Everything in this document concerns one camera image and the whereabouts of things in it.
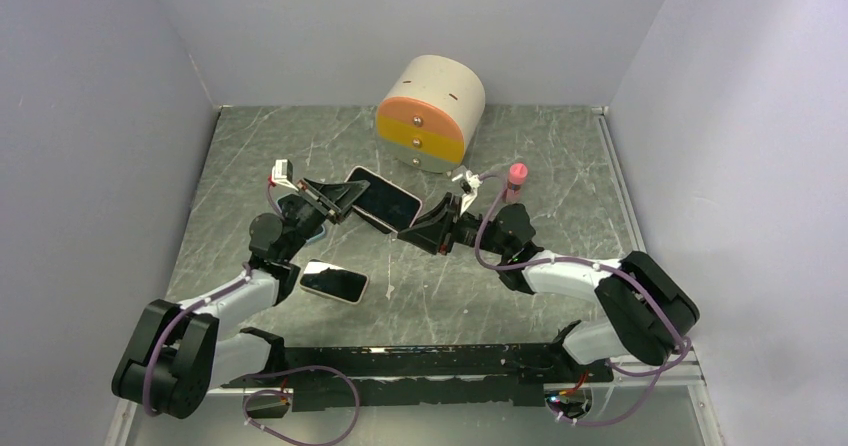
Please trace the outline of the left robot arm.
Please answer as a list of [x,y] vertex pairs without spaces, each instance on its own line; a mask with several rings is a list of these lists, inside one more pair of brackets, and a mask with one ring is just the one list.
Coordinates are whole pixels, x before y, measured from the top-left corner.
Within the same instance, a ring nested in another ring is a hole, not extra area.
[[209,390],[240,378],[277,384],[288,367],[282,337],[243,321],[293,292],[296,254],[325,222],[338,224],[368,189],[365,180],[324,184],[302,179],[287,210],[262,213],[249,226],[249,258],[232,280],[195,298],[150,302],[131,334],[111,391],[150,416],[184,419]]

